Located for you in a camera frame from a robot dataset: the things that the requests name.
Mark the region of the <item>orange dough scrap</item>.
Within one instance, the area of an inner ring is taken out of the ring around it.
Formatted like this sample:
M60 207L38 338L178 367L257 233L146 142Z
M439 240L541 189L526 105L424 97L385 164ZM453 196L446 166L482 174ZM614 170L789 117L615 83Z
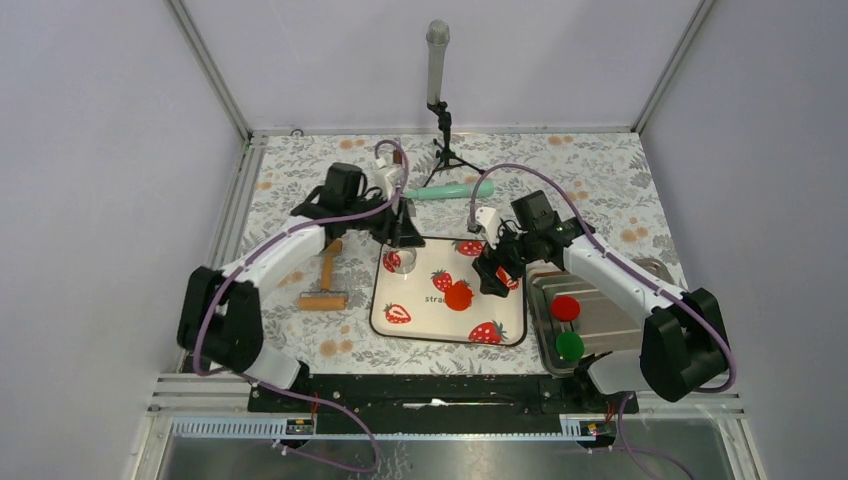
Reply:
M503 268L499 267L496 271L496 276L500 282L509 290L514 291L519 288L519 281L512 278L510 274Z

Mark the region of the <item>orange dough piece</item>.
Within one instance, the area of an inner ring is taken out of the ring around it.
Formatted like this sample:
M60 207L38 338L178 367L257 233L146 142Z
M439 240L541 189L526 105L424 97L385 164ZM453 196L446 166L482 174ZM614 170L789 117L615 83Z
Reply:
M454 311L464 311L472 305L473 291L467 281L460 280L444 292L445 305Z

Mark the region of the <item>small round metal cup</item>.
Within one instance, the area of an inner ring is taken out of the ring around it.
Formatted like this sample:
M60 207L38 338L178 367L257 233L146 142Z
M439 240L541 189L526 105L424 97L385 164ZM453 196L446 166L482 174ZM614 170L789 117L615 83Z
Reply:
M383 267L390 273L409 274L416 266L417 251L414 248L390 248L383 254Z

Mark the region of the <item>strawberry print white tray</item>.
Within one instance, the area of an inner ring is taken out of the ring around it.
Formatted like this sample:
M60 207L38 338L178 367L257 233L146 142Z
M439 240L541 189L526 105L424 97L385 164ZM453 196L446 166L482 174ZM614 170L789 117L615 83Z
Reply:
M418 249L381 249L370 325L379 335L512 347L527 334L523 285L503 269L505 297L483 294L473 260L479 240L428 238Z

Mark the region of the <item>wooden dough roller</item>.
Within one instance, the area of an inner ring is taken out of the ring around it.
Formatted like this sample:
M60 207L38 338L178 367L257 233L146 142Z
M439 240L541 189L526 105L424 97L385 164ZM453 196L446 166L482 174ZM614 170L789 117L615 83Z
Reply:
M342 250L343 242L337 239L331 242L321 253L319 288L300 294L298 308L301 311L327 312L341 311L347 308L348 294L333 287L335 260Z

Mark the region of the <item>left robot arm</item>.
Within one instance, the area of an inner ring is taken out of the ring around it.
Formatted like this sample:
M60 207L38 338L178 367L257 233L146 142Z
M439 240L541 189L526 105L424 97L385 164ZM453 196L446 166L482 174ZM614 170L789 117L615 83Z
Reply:
M400 167L376 175L370 194L363 170L336 162L324 182L297 205L281 230L248 254L218 269L195 269L176 333L177 344L252 382L272 385L272 398L288 411L309 401L300 361L265 344L262 298L307 259L328 251L348 231L364 231L388 247L422 248L402 193Z

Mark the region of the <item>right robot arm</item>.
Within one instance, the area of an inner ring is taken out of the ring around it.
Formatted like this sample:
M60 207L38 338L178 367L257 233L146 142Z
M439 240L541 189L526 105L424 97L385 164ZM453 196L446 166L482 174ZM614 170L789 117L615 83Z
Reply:
M715 297L705 289L684 291L651 276L607 245L591 228L563 222L546 230L490 237L473 261L485 295L504 297L498 270L516 279L527 265L545 261L598 289L641 330L637 349L592 361L573 386L575 402L597 412L613 394L652 390L676 402L692 392L721 393L736 381L737 365Z

